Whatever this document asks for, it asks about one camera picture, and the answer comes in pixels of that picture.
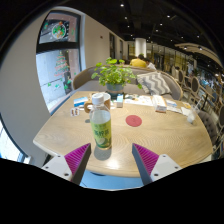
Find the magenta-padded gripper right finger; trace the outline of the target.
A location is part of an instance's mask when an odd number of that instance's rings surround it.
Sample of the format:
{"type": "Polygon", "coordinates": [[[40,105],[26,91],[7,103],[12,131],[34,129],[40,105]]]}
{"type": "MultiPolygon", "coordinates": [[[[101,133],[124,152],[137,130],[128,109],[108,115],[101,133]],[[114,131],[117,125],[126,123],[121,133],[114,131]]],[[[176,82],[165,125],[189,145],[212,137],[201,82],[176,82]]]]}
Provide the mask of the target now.
{"type": "Polygon", "coordinates": [[[144,185],[181,170],[167,154],[158,155],[136,143],[132,144],[132,154],[144,185]]]}

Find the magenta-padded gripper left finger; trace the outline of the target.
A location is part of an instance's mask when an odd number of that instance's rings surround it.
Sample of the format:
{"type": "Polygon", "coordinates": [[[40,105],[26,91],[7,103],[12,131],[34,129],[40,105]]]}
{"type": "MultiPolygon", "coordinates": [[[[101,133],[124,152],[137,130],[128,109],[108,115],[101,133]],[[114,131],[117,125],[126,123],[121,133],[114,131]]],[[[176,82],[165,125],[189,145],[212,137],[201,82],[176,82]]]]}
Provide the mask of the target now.
{"type": "Polygon", "coordinates": [[[91,155],[91,144],[87,143],[66,155],[57,155],[42,169],[79,185],[91,155]]]}

